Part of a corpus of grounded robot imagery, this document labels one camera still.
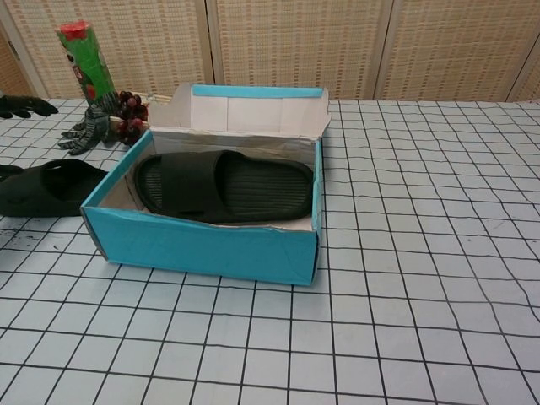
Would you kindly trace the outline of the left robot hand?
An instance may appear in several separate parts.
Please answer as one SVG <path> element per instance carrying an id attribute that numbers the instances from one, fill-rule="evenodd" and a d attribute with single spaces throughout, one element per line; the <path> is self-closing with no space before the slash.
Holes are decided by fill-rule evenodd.
<path id="1" fill-rule="evenodd" d="M 1 93 L 1 118 L 10 119 L 30 118 L 35 113 L 39 116 L 51 116 L 58 113 L 58 109 L 39 97 L 18 96 Z"/>

